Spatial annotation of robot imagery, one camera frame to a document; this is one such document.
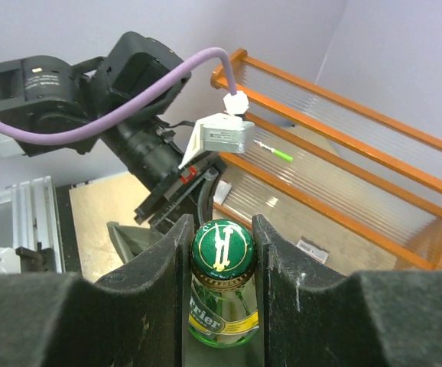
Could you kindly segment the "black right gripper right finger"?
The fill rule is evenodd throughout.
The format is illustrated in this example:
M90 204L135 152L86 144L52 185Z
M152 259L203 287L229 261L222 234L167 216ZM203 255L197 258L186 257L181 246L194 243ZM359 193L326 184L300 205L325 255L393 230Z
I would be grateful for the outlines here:
M442 366L442 271L345 276L252 218L266 366Z

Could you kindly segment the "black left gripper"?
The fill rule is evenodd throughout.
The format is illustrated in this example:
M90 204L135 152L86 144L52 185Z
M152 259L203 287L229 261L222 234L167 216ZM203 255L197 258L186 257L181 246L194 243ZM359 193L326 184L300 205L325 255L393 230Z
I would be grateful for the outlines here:
M199 229L213 218L214 193L227 165L217 153L202 153L188 167L170 173L135 209L135 221L168 232L184 214Z

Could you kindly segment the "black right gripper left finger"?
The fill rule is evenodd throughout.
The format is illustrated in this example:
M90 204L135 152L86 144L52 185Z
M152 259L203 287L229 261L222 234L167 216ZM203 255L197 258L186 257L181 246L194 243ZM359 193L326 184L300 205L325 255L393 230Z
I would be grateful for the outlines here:
M0 366L182 366L191 215L90 282L75 273L0 274Z

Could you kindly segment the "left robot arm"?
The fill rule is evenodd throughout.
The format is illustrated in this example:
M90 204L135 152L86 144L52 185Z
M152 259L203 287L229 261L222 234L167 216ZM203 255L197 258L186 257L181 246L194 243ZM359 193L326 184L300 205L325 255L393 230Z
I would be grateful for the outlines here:
M180 64L169 47L134 31L124 33L108 55L75 65L44 55L1 62L0 122L30 133L70 132L129 102ZM184 214L195 226L213 218L213 195L226 169L210 152L180 166L184 154L174 127L161 116L189 79L183 75L119 124L69 143L86 154L102 141L149 191L136 222L162 234Z

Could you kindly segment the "green canvas tote bag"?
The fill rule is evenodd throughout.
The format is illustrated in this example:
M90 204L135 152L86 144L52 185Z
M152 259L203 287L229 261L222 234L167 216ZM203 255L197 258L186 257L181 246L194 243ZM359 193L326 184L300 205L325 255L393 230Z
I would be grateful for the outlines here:
M106 228L111 243L122 261L118 269L128 267L131 261L136 264L135 259L138 256L141 269L159 269L176 252L177 243L156 229L127 226L119 222L107 222Z

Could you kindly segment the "green Perrier glass bottle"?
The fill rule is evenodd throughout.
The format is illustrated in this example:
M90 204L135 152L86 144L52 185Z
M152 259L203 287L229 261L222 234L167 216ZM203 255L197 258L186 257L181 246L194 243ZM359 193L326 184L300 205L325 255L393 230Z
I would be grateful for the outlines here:
M218 349L247 343L258 332L251 232L230 219L206 222L194 236L190 263L190 332Z

